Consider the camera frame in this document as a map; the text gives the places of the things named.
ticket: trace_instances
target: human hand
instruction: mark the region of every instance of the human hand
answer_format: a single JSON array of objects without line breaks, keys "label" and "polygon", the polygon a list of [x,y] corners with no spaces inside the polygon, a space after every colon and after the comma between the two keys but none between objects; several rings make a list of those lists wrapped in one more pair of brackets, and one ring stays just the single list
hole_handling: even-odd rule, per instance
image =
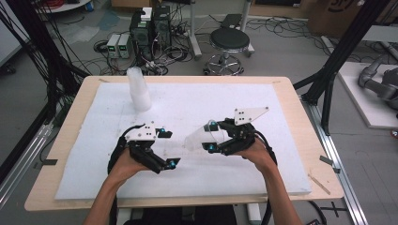
[{"label": "human hand", "polygon": [[254,163],[261,173],[268,171],[271,167],[276,167],[263,142],[258,138],[255,138],[254,143],[248,149],[236,152],[235,155],[242,156]]},{"label": "human hand", "polygon": [[129,148],[125,148],[107,179],[121,186],[139,171],[146,170],[148,170],[146,166],[137,162],[130,156]]}]

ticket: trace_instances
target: stool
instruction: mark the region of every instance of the stool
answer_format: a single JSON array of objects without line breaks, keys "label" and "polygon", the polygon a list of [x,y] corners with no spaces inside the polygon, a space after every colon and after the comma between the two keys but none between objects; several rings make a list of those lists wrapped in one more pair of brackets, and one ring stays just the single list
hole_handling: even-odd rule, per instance
[{"label": "stool", "polygon": [[222,51],[222,54],[211,56],[204,69],[205,75],[210,72],[217,75],[237,75],[243,72],[240,61],[230,55],[248,49],[250,39],[243,31],[229,27],[220,28],[211,33],[210,44],[213,48]]}]

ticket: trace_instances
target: wooden table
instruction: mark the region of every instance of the wooden table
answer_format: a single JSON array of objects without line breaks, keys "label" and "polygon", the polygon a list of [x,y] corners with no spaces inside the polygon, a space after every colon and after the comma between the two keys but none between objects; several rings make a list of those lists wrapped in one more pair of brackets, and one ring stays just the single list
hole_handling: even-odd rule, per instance
[{"label": "wooden table", "polygon": [[[145,77],[148,83],[264,83],[272,84],[278,96],[284,117],[304,169],[312,186],[307,195],[290,196],[291,200],[318,200],[343,198],[343,189],[329,164],[319,160],[326,156],[313,126],[304,111],[292,83],[285,77],[202,77],[202,76],[165,76]],[[62,179],[69,151],[74,145],[79,129],[97,93],[101,83],[127,83],[126,76],[92,76],[87,77],[75,98],[69,114],[61,127],[48,158],[56,158],[54,166],[43,166],[35,185],[26,200],[28,211],[90,208],[93,201],[59,201],[54,196]],[[220,203],[260,203],[267,196],[233,196],[233,197],[177,197],[145,198],[119,200],[119,207],[151,207],[172,205],[203,205]]]}]

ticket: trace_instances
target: white foam board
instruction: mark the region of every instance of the white foam board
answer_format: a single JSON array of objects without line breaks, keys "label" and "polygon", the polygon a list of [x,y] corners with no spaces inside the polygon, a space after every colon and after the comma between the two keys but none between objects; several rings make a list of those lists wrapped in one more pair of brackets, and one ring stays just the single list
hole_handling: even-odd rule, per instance
[{"label": "white foam board", "polygon": [[119,190],[118,198],[264,194],[263,177],[249,160],[202,149],[189,151],[184,139],[209,119],[233,118],[235,108],[265,106],[269,112],[253,125],[273,147],[287,191],[311,192],[272,85],[149,83],[148,88],[152,108],[137,113],[126,83],[100,85],[70,151],[56,199],[94,199],[107,175],[118,137],[125,129],[147,121],[173,131],[170,140],[156,140],[154,152],[163,159],[181,160],[172,171],[137,173]]}]

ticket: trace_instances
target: forearm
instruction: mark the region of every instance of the forearm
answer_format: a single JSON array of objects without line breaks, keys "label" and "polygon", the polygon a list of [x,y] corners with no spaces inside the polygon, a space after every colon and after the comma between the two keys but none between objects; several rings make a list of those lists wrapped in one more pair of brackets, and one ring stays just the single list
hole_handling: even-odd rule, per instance
[{"label": "forearm", "polygon": [[99,190],[96,200],[91,206],[87,218],[84,220],[84,225],[106,224],[106,221],[109,217],[109,212],[111,211],[112,203],[120,186],[121,184],[111,182],[108,179],[105,180]]},{"label": "forearm", "polygon": [[262,171],[266,181],[268,199],[272,207],[275,224],[302,224],[284,187],[283,179],[276,166]]}]

